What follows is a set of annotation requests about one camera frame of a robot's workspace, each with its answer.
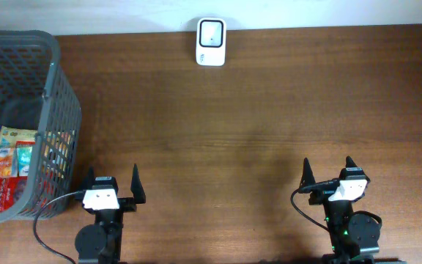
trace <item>wooden table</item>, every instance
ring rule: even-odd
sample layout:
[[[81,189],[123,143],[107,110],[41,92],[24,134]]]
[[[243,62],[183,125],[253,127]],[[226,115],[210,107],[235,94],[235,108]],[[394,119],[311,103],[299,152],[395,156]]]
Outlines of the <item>wooden table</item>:
[[[75,182],[93,166],[147,204],[125,215],[129,263],[319,257],[327,233],[290,205],[304,157],[317,180],[351,155],[371,178],[356,210],[384,221],[379,257],[422,263],[422,25],[228,32],[223,67],[195,63],[194,33],[59,37],[81,102]],[[317,220],[322,207],[296,203]],[[94,218],[72,204],[40,236],[77,259]],[[0,263],[66,263],[29,221],[0,224]]]

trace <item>white wall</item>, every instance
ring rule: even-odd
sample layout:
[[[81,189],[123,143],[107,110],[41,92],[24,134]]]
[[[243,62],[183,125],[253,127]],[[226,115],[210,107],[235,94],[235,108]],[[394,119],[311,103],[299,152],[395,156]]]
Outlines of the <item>white wall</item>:
[[[192,31],[204,16],[228,29],[422,23],[422,0],[0,0],[0,29],[57,35]]]

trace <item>plastic basket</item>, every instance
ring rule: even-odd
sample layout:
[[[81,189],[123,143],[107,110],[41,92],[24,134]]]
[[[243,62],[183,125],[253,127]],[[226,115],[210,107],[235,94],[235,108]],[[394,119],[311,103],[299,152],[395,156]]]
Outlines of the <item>plastic basket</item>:
[[[0,222],[33,219],[44,204],[70,190],[81,107],[59,60],[59,45],[46,32],[0,32],[0,125],[37,130],[24,192],[0,213]],[[41,216],[65,207],[61,200]]]

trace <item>red snack bag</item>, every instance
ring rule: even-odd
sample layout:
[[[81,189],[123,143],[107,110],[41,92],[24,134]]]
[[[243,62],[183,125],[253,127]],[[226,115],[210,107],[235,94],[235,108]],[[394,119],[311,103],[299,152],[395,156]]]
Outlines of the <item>red snack bag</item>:
[[[26,187],[27,177],[0,178],[0,212],[14,205]]]

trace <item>brown tabletop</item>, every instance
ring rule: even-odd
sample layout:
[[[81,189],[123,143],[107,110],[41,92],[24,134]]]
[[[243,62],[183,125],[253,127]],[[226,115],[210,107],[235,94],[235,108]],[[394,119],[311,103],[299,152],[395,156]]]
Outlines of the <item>brown tabletop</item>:
[[[331,252],[289,203],[311,161],[371,178],[354,204],[384,221],[379,257],[422,263],[422,25],[228,32],[226,64],[195,62],[194,33],[58,37],[83,111],[74,183],[89,166],[147,204],[125,214],[128,263],[257,263]],[[322,207],[296,203],[315,219]],[[94,217],[72,205],[40,236],[77,259]],[[0,263],[66,263],[30,221],[0,224]]]

